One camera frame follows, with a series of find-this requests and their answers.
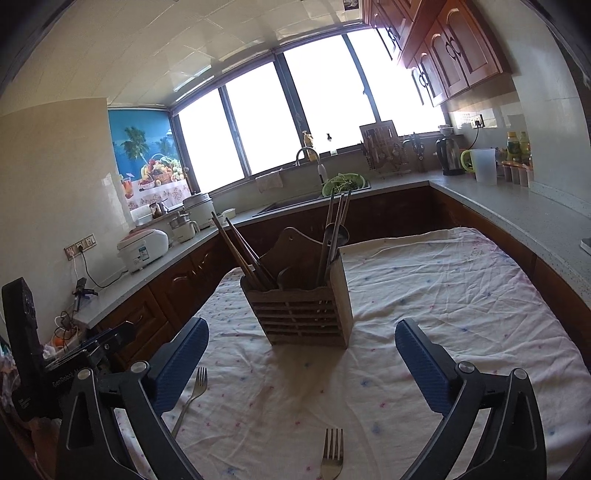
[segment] bolt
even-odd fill
[[[148,368],[148,366],[146,365],[146,362],[136,362],[133,365],[131,365],[131,371],[134,374],[139,374],[139,373],[143,372],[144,370],[146,370],[146,368]]]
[[[458,366],[460,367],[460,370],[465,374],[471,374],[476,368],[470,362],[460,362]]]
[[[519,378],[520,380],[525,380],[527,378],[527,373],[525,370],[523,370],[522,368],[516,368],[513,371],[513,374]]]
[[[78,372],[78,378],[80,380],[86,380],[90,376],[90,370],[87,368],[83,368]]]

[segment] dish towel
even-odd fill
[[[271,189],[283,188],[283,180],[281,180],[279,170],[268,173],[267,175],[261,175],[260,177],[255,178],[255,180],[256,186],[261,193]]]

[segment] cable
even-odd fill
[[[478,123],[476,124],[476,138],[474,139],[474,142],[472,142],[472,145],[470,145],[470,146],[468,147],[468,150],[470,150],[470,149],[471,149],[471,148],[474,146],[474,144],[476,143],[476,140],[478,140],[478,132],[479,132],[479,131],[480,131],[480,122],[478,122]]]
[[[74,273],[76,273],[76,283],[78,283],[78,270],[76,269],[76,256],[73,256],[72,260],[74,261]]]
[[[126,272],[128,271],[128,270],[125,270],[125,271],[121,272],[121,273],[119,274],[119,277],[117,277],[116,279],[114,279],[112,282],[110,282],[110,283],[107,283],[107,285],[105,285],[105,286],[103,286],[103,285],[100,285],[100,284],[98,284],[98,283],[96,282],[96,280],[95,280],[94,278],[92,278],[92,277],[90,276],[90,272],[88,272],[88,265],[86,264],[86,257],[84,256],[84,250],[82,250],[82,247],[78,247],[78,251],[79,251],[79,252],[82,254],[82,260],[84,260],[84,269],[86,270],[86,275],[88,275],[88,278],[92,280],[92,283],[94,283],[94,284],[95,284],[97,287],[99,287],[99,288],[107,288],[109,285],[112,285],[112,284],[113,284],[113,283],[115,283],[117,280],[119,280],[119,279],[120,279],[120,278],[123,276],[123,274],[124,274],[124,273],[126,273]]]

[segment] green vegetable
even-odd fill
[[[361,175],[356,173],[339,173],[336,177],[324,184],[322,195],[330,197],[333,192],[337,195],[346,193],[349,190],[359,190],[365,187],[365,184],[365,179]]]

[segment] window frame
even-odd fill
[[[179,150],[180,150],[179,153],[180,153],[180,157],[181,157],[181,162],[185,166],[185,171],[187,173],[186,177],[187,177],[187,180],[189,181],[188,183],[189,183],[189,188],[191,189],[191,192],[194,190],[196,193],[199,193],[199,192],[201,192],[201,190],[199,188],[199,183],[197,181],[197,178],[195,176],[195,173],[194,173],[192,165],[191,165],[190,156],[189,156],[189,152],[187,150],[187,145],[184,140],[183,129],[181,127],[178,113],[181,110],[183,110],[185,107],[191,105],[193,102],[198,100],[203,95],[205,95],[215,89],[218,90],[220,98],[222,100],[222,106],[223,106],[224,112],[226,114],[226,120],[228,121],[230,133],[232,134],[232,139],[234,140],[234,145],[236,148],[236,152],[238,154],[238,158],[239,158],[239,161],[240,161],[240,164],[242,167],[242,171],[244,173],[244,178],[234,181],[234,182],[231,182],[231,183],[224,185],[216,190],[212,190],[209,193],[216,194],[216,193],[224,192],[226,190],[230,190],[230,189],[240,186],[242,184],[249,183],[249,182],[255,180],[255,178],[263,176],[267,173],[271,173],[273,171],[289,170],[291,168],[300,168],[300,167],[304,167],[307,164],[310,164],[308,152],[304,151],[304,155],[303,155],[304,158],[302,158],[300,160],[299,166],[296,165],[296,162],[294,159],[293,162],[288,162],[283,165],[277,165],[275,167],[269,168],[269,169],[264,170],[262,172],[252,174],[250,165],[248,163],[248,159],[246,157],[246,152],[245,152],[243,144],[242,144],[242,138],[240,136],[240,131],[239,131],[238,125],[236,124],[236,118],[234,117],[232,103],[230,101],[230,98],[228,96],[228,90],[226,88],[227,82],[230,82],[231,80],[238,78],[239,76],[243,75],[244,73],[247,73],[251,70],[261,67],[267,63],[273,63],[275,66],[275,71],[277,72],[277,77],[279,78],[279,81],[280,81],[281,87],[283,89],[283,93],[285,95],[285,99],[287,101],[287,105],[289,107],[291,117],[292,117],[292,120],[294,122],[297,132],[301,132],[304,130],[307,132],[310,132],[310,127],[308,125],[306,113],[304,112],[304,109],[302,107],[301,100],[300,100],[300,97],[299,97],[299,94],[298,94],[298,91],[296,88],[296,84],[294,83],[294,79],[291,75],[289,65],[287,64],[287,61],[286,61],[285,55],[284,55],[285,51],[291,50],[292,48],[297,48],[297,47],[307,44],[307,43],[312,43],[317,40],[322,40],[323,38],[335,37],[337,35],[341,36],[343,38],[343,41],[345,42],[345,45],[347,46],[347,49],[349,50],[349,54],[351,55],[353,63],[355,64],[355,67],[357,69],[357,73],[359,74],[359,78],[363,84],[364,94],[366,95],[366,97],[368,99],[368,102],[369,102],[370,107],[372,109],[373,115],[375,117],[375,121],[376,122],[381,121],[381,118],[380,118],[380,115],[378,112],[378,107],[375,102],[373,93],[371,91],[371,87],[369,85],[367,77],[365,76],[365,72],[363,71],[363,67],[361,65],[361,62],[359,61],[359,57],[357,56],[355,49],[353,48],[353,44],[351,43],[351,40],[349,39],[349,37],[347,35],[347,33],[352,32],[352,31],[367,30],[367,29],[373,29],[373,28],[368,25],[365,25],[365,24],[354,23],[354,24],[345,25],[345,26],[340,27],[338,29],[332,29],[329,31],[321,31],[316,35],[311,35],[310,37],[302,38],[299,40],[294,40],[294,41],[289,42],[277,49],[273,49],[270,52],[262,54],[256,58],[246,62],[243,65],[238,66],[237,68],[225,73],[224,75],[221,75],[217,79],[213,79],[213,80],[207,82],[205,85],[201,86],[200,88],[195,88],[193,91],[189,90],[189,93],[186,93],[183,97],[181,97],[179,100],[177,100],[177,102],[168,111],[169,111],[169,116],[171,118],[171,125],[173,126],[172,132],[173,132],[173,135],[175,136],[177,144],[179,146]],[[444,116],[446,122],[448,124],[450,124],[449,113],[444,108],[442,109],[442,112],[443,112],[443,116]],[[419,135],[423,135],[425,138],[429,138],[429,137],[432,137],[434,133],[439,135],[439,132],[422,132],[422,133],[419,133]],[[304,141],[303,141],[302,135],[298,135],[298,137],[300,139],[300,145],[303,147]],[[356,145],[351,145],[349,147],[343,147],[343,148],[337,149],[337,153],[343,154],[343,153],[349,153],[352,151],[360,151],[360,150],[361,150],[361,147],[359,146],[359,144],[356,144]],[[319,156],[320,156],[320,158],[330,157],[330,152],[328,152],[328,151],[327,152],[319,152]]]

